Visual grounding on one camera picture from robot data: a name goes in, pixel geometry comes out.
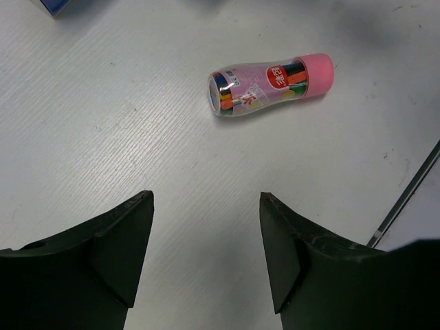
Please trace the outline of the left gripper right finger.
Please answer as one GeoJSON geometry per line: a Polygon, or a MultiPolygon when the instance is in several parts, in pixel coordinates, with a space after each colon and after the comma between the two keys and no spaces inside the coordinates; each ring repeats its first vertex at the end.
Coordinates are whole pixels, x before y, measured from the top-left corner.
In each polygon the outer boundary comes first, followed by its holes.
{"type": "Polygon", "coordinates": [[[284,329],[438,329],[439,242],[384,252],[294,212],[269,192],[259,218],[284,329]]]}

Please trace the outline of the pink cap clear tube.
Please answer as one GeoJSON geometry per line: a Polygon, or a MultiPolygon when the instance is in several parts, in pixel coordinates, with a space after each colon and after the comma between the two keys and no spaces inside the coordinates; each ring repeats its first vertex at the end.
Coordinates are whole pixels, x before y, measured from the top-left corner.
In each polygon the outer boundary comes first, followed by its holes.
{"type": "Polygon", "coordinates": [[[281,102],[321,97],[333,82],[331,57],[318,53],[218,69],[209,76],[208,91],[217,116],[236,117],[281,102]]]}

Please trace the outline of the large blue-violet drawer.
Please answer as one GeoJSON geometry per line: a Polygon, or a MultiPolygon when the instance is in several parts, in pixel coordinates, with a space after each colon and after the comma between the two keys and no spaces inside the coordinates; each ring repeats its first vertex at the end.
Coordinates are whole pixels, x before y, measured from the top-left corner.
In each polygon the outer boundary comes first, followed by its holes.
{"type": "Polygon", "coordinates": [[[51,17],[58,15],[71,0],[34,0],[33,3],[49,14],[51,17]]]}

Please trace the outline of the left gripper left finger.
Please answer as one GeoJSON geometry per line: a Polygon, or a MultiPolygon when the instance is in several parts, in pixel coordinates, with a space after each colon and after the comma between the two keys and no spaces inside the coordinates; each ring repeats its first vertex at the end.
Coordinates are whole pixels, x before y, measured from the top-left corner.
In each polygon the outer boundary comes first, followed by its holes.
{"type": "Polygon", "coordinates": [[[2,329],[123,329],[154,213],[144,190],[112,210],[1,251],[2,329]]]}

